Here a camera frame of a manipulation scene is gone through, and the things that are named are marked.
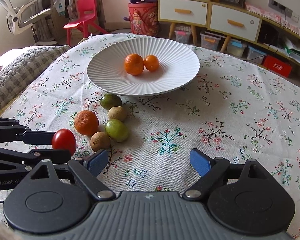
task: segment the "red box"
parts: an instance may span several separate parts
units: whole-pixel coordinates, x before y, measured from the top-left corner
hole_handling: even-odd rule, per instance
[[[282,62],[281,60],[267,55],[263,62],[263,66],[273,70],[274,72],[284,76],[289,77],[289,74],[292,70],[292,66]]]

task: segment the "red object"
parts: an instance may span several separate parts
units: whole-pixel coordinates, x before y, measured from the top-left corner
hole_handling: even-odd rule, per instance
[[[77,141],[70,130],[61,129],[58,130],[52,138],[52,148],[68,150],[71,156],[73,156],[77,149]]]
[[[97,18],[97,0],[78,0],[77,5],[77,11],[80,15],[79,19],[70,22],[63,27],[64,29],[67,29],[67,38],[69,46],[71,46],[71,29],[73,28],[77,28],[79,31],[83,32],[84,38],[87,38],[90,35],[90,33],[88,32],[89,24],[91,24],[103,34],[109,34],[106,30],[104,30],[94,22]]]
[[[128,7],[131,33],[157,36],[159,32],[157,3],[128,3]]]
[[[284,77],[288,77],[292,70],[291,65],[284,63],[281,60],[274,58],[272,56],[269,56],[269,55],[267,55],[265,57],[263,66],[265,66],[268,69],[273,70],[274,72],[276,72]]]

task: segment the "red chair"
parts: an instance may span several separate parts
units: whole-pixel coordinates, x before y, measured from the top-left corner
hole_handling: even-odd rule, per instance
[[[94,21],[97,18],[97,0],[78,0],[77,1],[77,11],[80,18],[76,21],[68,23],[64,26],[67,29],[68,45],[71,46],[71,29],[77,28],[79,31],[83,32],[83,37],[87,38],[90,33],[88,32],[88,25],[91,24],[96,29],[98,29],[103,34],[109,34],[106,30],[97,25]]]

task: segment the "gray ribbed panel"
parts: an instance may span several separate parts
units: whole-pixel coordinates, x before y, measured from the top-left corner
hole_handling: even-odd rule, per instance
[[[286,233],[260,238],[238,235],[212,220],[202,204],[186,201],[177,192],[127,191],[114,201],[98,203],[82,224],[67,232],[21,236],[24,240],[292,239]]]

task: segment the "white drawer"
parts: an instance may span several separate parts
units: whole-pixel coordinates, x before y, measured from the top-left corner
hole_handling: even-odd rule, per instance
[[[208,4],[190,0],[160,0],[160,20],[206,25]]]
[[[250,14],[214,4],[210,28],[255,41],[259,21]]]

